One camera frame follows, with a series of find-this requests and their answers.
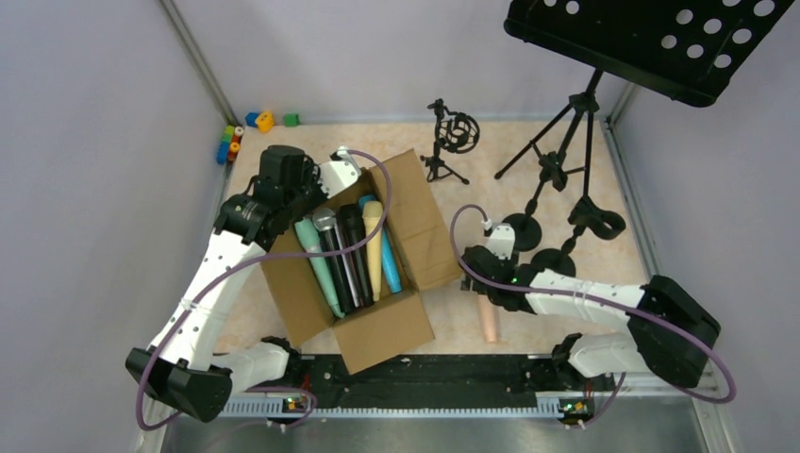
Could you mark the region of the brown cardboard box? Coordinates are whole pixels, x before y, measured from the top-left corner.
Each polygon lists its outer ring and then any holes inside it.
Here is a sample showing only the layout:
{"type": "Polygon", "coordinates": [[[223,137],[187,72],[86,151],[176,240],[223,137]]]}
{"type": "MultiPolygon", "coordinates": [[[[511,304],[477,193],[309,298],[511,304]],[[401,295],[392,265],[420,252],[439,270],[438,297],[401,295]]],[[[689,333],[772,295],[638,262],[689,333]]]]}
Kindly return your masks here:
{"type": "Polygon", "coordinates": [[[323,261],[334,281],[343,317],[334,314],[311,260],[266,260],[261,270],[294,346],[332,331],[345,368],[356,374],[435,338],[421,293],[461,275],[449,232],[421,165],[409,149],[363,170],[358,182],[323,207],[332,210],[340,236],[319,235],[320,246],[340,248],[370,229],[362,211],[366,196],[388,210],[371,243],[323,261]]]}

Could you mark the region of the black round-base stand with clip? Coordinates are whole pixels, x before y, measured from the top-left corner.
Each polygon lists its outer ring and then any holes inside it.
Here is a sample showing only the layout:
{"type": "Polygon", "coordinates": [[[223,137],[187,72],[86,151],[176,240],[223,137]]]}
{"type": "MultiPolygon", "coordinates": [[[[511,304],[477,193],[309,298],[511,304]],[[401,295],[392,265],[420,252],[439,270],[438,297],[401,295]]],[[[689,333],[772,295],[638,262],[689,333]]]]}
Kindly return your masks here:
{"type": "Polygon", "coordinates": [[[539,165],[542,168],[539,173],[539,184],[527,201],[524,211],[512,213],[503,219],[503,222],[509,224],[515,233],[513,248],[520,252],[533,250],[542,240],[542,228],[534,218],[534,213],[539,206],[544,186],[550,183],[556,191],[562,192],[568,181],[568,175],[563,170],[562,158],[558,152],[552,151],[540,156],[539,165]]]}

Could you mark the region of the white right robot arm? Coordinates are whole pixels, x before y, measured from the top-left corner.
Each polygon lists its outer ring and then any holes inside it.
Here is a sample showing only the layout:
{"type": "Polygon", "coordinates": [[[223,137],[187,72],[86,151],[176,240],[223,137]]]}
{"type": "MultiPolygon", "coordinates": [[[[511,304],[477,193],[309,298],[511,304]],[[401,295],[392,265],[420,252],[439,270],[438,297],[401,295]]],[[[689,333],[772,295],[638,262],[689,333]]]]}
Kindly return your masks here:
{"type": "Polygon", "coordinates": [[[694,389],[721,332],[719,322],[669,277],[655,275],[642,285],[581,280],[502,260],[483,245],[466,248],[460,263],[473,291],[504,310],[609,328],[602,335],[570,334],[554,350],[555,359],[584,378],[650,372],[694,389]]]}

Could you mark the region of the black microphone silver grille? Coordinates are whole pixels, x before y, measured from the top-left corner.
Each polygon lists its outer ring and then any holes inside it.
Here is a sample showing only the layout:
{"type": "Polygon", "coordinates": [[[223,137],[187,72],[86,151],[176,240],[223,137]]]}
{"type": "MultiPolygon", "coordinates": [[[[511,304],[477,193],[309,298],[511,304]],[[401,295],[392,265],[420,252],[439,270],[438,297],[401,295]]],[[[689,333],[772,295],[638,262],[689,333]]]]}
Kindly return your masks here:
{"type": "MultiPolygon", "coordinates": [[[[324,252],[339,251],[341,245],[337,234],[338,222],[334,211],[329,208],[321,208],[312,214],[311,220],[319,234],[322,250],[324,252]]],[[[356,305],[346,264],[342,259],[342,255],[326,256],[325,260],[332,275],[340,310],[344,315],[349,314],[355,310],[356,305]]]]}

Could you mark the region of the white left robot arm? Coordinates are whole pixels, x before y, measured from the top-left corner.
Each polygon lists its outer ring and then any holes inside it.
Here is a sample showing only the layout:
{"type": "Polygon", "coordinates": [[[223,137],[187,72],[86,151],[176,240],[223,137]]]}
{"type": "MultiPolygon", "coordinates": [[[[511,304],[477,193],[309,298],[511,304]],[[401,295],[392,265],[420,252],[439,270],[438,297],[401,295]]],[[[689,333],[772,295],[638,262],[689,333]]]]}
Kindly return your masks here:
{"type": "Polygon", "coordinates": [[[199,268],[161,332],[145,348],[132,349],[125,368],[137,381],[137,421],[144,401],[208,422],[229,398],[285,376],[292,350],[268,337],[239,353],[217,356],[218,336],[258,260],[270,257],[275,240],[294,222],[358,179],[348,162],[317,163],[303,150],[271,145],[245,190],[220,207],[199,268]]]}

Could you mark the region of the black shock mount tripod stand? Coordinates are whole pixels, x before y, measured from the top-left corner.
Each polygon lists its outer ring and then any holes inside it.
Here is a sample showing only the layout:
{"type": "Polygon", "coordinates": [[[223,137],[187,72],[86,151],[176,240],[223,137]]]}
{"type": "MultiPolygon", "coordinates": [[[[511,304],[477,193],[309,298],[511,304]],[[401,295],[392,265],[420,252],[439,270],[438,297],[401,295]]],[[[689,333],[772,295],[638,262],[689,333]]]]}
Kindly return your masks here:
{"type": "Polygon", "coordinates": [[[470,181],[447,165],[442,158],[442,151],[462,155],[474,150],[480,139],[480,126],[476,119],[464,112],[450,110],[441,98],[429,104],[427,109],[436,117],[434,126],[433,154],[421,156],[420,161],[428,169],[428,183],[454,176],[462,184],[470,181]]]}

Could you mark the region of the beige pink microphone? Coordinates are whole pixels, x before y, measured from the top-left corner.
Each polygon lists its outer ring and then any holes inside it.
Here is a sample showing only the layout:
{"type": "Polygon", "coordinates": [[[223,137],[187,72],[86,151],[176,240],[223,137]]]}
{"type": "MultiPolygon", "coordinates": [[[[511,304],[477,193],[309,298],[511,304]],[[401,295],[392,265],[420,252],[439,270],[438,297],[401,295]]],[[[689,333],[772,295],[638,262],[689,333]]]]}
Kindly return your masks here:
{"type": "Polygon", "coordinates": [[[489,344],[495,344],[500,339],[497,307],[486,295],[479,294],[476,301],[483,339],[489,344]]]}

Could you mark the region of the black round-base stand with holder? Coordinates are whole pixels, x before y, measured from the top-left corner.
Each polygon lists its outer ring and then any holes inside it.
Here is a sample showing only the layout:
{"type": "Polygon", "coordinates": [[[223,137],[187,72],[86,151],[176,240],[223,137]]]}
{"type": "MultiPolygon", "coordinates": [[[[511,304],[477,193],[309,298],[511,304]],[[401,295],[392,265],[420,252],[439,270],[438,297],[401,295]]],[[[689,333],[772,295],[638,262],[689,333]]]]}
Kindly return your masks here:
{"type": "Polygon", "coordinates": [[[571,254],[577,240],[587,230],[603,241],[614,240],[626,230],[626,221],[621,214],[599,208],[588,195],[582,195],[576,202],[568,216],[568,224],[573,227],[572,235],[560,248],[545,248],[537,252],[530,261],[535,269],[549,269],[567,277],[575,277],[576,266],[571,254]]]}

